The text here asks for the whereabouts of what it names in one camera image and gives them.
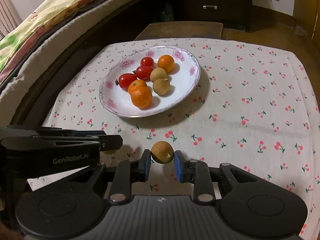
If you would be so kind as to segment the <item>red cherry tomato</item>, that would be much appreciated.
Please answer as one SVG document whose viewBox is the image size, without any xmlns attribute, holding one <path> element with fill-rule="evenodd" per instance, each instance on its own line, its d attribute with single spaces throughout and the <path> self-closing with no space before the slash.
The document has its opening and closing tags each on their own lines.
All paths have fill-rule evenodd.
<svg viewBox="0 0 320 240">
<path fill-rule="evenodd" d="M 121 89 L 127 90 L 129 85 L 131 85 L 131 83 L 135 80 L 137 80 L 135 74 L 126 73 L 122 74 L 118 79 L 116 79 L 115 83 L 117 86 L 120 86 Z"/>
<path fill-rule="evenodd" d="M 154 60 L 151 57 L 144 57 L 140 61 L 141 66 L 147 66 L 147 67 L 153 67 L 154 65 Z"/>
</svg>

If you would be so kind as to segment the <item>oval red tomato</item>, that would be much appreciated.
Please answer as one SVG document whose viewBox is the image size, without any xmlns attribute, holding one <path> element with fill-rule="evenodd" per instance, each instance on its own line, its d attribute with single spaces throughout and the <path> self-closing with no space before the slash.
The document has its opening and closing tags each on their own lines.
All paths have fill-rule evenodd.
<svg viewBox="0 0 320 240">
<path fill-rule="evenodd" d="M 154 68 L 152 66 L 140 66 L 133 71 L 133 74 L 135 74 L 138 79 L 145 81 L 150 79 L 153 70 Z"/>
</svg>

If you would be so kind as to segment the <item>large brown longan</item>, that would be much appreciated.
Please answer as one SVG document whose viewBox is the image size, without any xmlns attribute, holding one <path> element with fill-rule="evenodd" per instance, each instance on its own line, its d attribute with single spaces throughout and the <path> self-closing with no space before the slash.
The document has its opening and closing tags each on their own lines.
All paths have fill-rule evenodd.
<svg viewBox="0 0 320 240">
<path fill-rule="evenodd" d="M 150 74 L 150 81 L 155 82 L 158 79 L 166 79 L 167 72 L 163 68 L 155 68 Z"/>
</svg>

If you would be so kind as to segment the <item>small orange tangerine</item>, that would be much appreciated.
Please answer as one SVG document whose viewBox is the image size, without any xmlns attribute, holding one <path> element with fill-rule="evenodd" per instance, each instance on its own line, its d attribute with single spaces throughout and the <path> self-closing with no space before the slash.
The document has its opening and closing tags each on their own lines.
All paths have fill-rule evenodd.
<svg viewBox="0 0 320 240">
<path fill-rule="evenodd" d="M 164 69 L 167 73 L 173 71 L 175 66 L 174 58 L 170 55 L 162 55 L 157 62 L 157 67 Z"/>
</svg>

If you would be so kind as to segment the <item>grey bed mattress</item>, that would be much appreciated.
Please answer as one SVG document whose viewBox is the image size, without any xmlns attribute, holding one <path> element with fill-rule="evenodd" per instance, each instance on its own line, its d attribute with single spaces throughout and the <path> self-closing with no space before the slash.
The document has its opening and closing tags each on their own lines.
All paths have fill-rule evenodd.
<svg viewBox="0 0 320 240">
<path fill-rule="evenodd" d="M 11 123 L 29 89 L 67 48 L 102 20 L 108 20 L 136 1 L 94 0 L 42 35 L 17 69 L 1 82 L 1 125 Z"/>
</svg>

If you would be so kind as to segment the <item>cherry print tablecloth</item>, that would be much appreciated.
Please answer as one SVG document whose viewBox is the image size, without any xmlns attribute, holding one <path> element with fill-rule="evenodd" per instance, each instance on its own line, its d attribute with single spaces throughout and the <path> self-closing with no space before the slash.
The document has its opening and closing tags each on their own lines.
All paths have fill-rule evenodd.
<svg viewBox="0 0 320 240">
<path fill-rule="evenodd" d="M 128 73 L 141 51 L 173 46 L 178 63 L 175 89 L 190 76 L 182 50 L 201 67 L 195 90 L 179 105 L 147 118 L 122 119 L 104 109 L 99 86 L 118 91 L 106 74 L 115 64 Z M 303 64 L 294 53 L 256 44 L 203 38 L 171 38 L 109 45 L 59 93 L 44 126 L 104 130 L 123 138 L 123 147 L 102 155 L 108 165 L 138 159 L 158 141 L 186 159 L 209 166 L 231 163 L 300 196 L 308 217 L 303 239 L 319 234 L 319 107 Z"/>
</svg>

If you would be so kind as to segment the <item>white floral plate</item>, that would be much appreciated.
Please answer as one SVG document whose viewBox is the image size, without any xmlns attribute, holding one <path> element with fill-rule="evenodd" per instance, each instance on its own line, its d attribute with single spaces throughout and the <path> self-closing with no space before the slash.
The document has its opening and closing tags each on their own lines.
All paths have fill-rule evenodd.
<svg viewBox="0 0 320 240">
<path fill-rule="evenodd" d="M 141 59 L 151 57 L 154 68 L 163 55 L 174 59 L 174 69 L 168 74 L 170 90 L 158 95 L 152 88 L 152 81 L 146 85 L 152 93 L 152 101 L 145 109 L 138 108 L 131 101 L 131 95 L 120 87 L 119 78 L 123 74 L 133 74 L 140 67 Z M 142 118 L 162 113 L 186 99 L 199 82 L 201 68 L 196 57 L 189 51 L 176 46 L 155 46 L 134 52 L 113 66 L 102 79 L 99 99 L 104 109 L 124 118 Z"/>
</svg>

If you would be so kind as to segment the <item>colourful floral quilt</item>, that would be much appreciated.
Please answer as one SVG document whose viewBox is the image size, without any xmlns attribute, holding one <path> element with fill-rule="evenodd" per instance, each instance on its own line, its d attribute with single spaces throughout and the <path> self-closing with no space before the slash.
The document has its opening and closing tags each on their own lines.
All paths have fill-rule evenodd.
<svg viewBox="0 0 320 240">
<path fill-rule="evenodd" d="M 1 40 L 1 82 L 17 69 L 19 62 L 31 51 L 42 35 L 93 1 L 45 0 Z"/>
</svg>

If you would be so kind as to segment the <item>wooden low table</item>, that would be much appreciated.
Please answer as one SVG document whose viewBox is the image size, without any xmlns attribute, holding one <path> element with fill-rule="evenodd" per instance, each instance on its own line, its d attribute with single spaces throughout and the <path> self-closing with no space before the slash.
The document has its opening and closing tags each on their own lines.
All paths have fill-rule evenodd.
<svg viewBox="0 0 320 240">
<path fill-rule="evenodd" d="M 149 24 L 135 40 L 158 38 L 213 38 L 221 39 L 223 24 L 217 22 L 177 21 Z"/>
</svg>

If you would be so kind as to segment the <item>dark wooden nightstand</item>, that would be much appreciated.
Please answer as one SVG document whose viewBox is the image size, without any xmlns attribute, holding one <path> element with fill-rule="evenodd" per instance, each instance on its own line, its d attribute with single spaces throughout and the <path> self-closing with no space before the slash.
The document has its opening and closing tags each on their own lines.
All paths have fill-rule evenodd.
<svg viewBox="0 0 320 240">
<path fill-rule="evenodd" d="M 219 22 L 226 28 L 251 29 L 252 0 L 166 0 L 174 21 Z"/>
</svg>

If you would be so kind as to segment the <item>wooden wardrobe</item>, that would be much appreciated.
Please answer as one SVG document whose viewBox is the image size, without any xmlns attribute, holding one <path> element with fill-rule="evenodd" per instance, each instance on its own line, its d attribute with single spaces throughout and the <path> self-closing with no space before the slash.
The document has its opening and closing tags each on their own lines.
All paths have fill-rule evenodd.
<svg viewBox="0 0 320 240">
<path fill-rule="evenodd" d="M 317 22 L 319 0 L 295 0 L 293 17 L 300 29 L 305 31 L 308 38 L 312 39 Z"/>
</svg>

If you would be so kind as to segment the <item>dark wooden bed frame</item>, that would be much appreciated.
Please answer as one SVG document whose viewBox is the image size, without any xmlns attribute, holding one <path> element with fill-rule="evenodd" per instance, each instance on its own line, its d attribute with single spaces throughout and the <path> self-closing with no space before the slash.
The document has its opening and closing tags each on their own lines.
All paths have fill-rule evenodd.
<svg viewBox="0 0 320 240">
<path fill-rule="evenodd" d="M 112 43 L 133 40 L 150 23 L 162 18 L 166 3 L 166 0 L 138 0 L 78 38 L 36 80 L 8 125 L 30 128 L 42 125 L 59 92 L 99 51 Z"/>
</svg>

